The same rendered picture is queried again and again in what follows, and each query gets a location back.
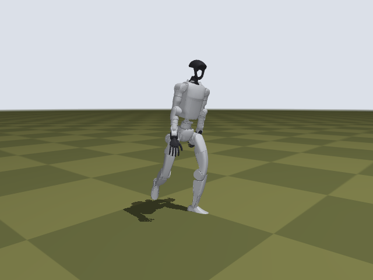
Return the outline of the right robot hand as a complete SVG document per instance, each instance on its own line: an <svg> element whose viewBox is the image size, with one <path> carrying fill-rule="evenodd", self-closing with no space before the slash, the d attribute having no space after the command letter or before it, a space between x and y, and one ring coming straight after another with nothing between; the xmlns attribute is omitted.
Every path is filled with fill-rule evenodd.
<svg viewBox="0 0 373 280"><path fill-rule="evenodd" d="M179 143L179 140L178 140L178 133L177 133L177 136L173 135L171 136L171 132L170 132L170 150L169 150L169 155L171 153L171 147L172 148L172 156L174 154L174 148L175 148L175 157L176 157L176 154L177 154L177 150L178 150L178 156L180 155L180 150L179 150L179 146L181 148L181 151L182 151L182 146L181 144Z"/></svg>

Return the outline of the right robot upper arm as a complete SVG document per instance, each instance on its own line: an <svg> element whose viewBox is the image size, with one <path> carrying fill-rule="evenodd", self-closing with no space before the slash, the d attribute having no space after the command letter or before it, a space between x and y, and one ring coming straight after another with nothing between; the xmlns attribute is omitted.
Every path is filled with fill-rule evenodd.
<svg viewBox="0 0 373 280"><path fill-rule="evenodd" d="M187 90L187 86L188 86L188 84L186 84L186 83L177 83L174 86L174 97L173 97L172 108L173 107L176 108L176 113L175 113L176 116L180 116L181 113L182 113L182 110L181 110L181 108L179 108L179 106L180 106L180 103L181 103L181 100L182 100L183 93L185 93L186 90Z"/></svg>

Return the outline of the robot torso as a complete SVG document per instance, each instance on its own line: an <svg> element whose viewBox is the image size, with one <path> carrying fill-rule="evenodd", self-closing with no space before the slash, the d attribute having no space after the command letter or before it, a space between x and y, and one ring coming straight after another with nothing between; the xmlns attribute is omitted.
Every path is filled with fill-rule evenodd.
<svg viewBox="0 0 373 280"><path fill-rule="evenodd" d="M193 124L193 122L189 120L197 120L205 96L205 87L201 85L201 82L198 82L199 85L196 85L192 82L195 81L189 81L188 79L186 82L183 82L188 84L188 86L186 92L183 93L182 100L179 106L179 108L181 108L182 110L182 113L181 115L179 115L179 117L185 118L185 120L182 121L181 125L177 126L177 132L180 133L179 139L181 142L192 140L194 129L191 128L191 124Z"/></svg>

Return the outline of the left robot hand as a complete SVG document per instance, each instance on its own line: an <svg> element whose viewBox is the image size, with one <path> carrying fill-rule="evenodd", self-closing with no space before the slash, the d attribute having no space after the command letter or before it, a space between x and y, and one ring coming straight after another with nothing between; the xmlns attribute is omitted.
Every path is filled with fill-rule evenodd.
<svg viewBox="0 0 373 280"><path fill-rule="evenodd" d="M197 133L197 132L196 132L196 133ZM202 134L202 131L200 130L198 133L199 133L199 134ZM188 142L188 143L189 143L189 142ZM189 143L188 145L190 146L190 148L194 147L194 145L191 145L190 143Z"/></svg>

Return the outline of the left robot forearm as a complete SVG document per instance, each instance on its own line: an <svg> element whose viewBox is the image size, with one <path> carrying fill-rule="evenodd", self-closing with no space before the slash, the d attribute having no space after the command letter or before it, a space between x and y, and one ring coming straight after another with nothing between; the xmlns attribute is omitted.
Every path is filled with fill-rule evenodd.
<svg viewBox="0 0 373 280"><path fill-rule="evenodd" d="M196 132L198 133L200 130L203 132L203 127L204 127L204 122L205 122L205 117L201 117L200 115L198 116L198 123L197 123L197 128Z"/></svg>

